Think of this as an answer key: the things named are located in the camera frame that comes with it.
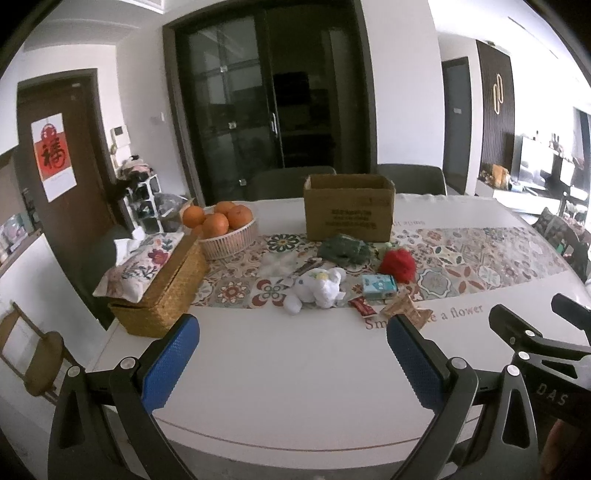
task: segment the red pom pom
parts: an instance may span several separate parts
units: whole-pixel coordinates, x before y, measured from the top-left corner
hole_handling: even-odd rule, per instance
[[[379,266],[379,273],[392,275],[394,280],[400,283],[414,281],[416,272],[417,263],[410,252],[404,248],[387,251]]]

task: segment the white basket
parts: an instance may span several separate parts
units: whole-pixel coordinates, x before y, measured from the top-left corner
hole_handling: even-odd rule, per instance
[[[207,260],[230,257],[252,245],[258,236],[256,218],[245,226],[226,233],[226,235],[200,240],[203,254]]]

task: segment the dining chair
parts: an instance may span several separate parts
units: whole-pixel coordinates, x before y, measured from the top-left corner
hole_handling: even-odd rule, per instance
[[[396,193],[447,195],[445,177],[439,167],[387,163],[378,165],[378,173],[394,182]]]
[[[115,265],[117,251],[114,240],[119,238],[131,238],[131,235],[124,226],[115,225],[88,248],[80,265],[77,282],[79,294],[84,296],[86,303],[92,306],[92,313],[105,329],[109,328],[115,316],[108,306],[108,299],[95,297],[92,293],[105,272]]]
[[[5,351],[12,331],[16,328],[20,341],[24,338],[23,331],[30,330],[32,336],[39,338],[31,360],[25,369],[21,371],[9,358],[9,352]],[[57,391],[54,382],[60,372],[62,362],[67,360],[71,365],[78,365],[64,345],[64,339],[58,332],[43,333],[37,325],[12,302],[12,311],[0,319],[0,359],[3,360],[10,370],[20,378],[25,390],[33,397],[44,397],[50,403],[57,401]]]
[[[248,199],[252,202],[267,199],[289,199],[304,196],[304,182],[308,175],[332,174],[333,167],[274,168],[255,175],[248,186]]]

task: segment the red wrapper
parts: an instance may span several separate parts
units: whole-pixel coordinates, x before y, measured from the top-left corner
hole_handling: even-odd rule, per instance
[[[356,299],[349,300],[349,305],[354,307],[362,317],[376,315],[375,310],[365,303],[365,298],[363,297],[357,297]]]

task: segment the wooden chair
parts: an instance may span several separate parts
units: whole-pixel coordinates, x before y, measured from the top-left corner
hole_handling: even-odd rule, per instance
[[[78,365],[78,363],[65,347],[64,339],[58,332],[43,333],[16,303],[12,303],[12,308],[13,310],[0,320],[0,359],[23,381],[29,394],[33,397],[43,396],[49,402],[56,404],[57,393],[54,381],[60,372],[62,361],[65,359],[72,365]],[[24,373],[19,371],[4,354],[7,340],[19,319],[22,319],[39,337],[31,363]]]

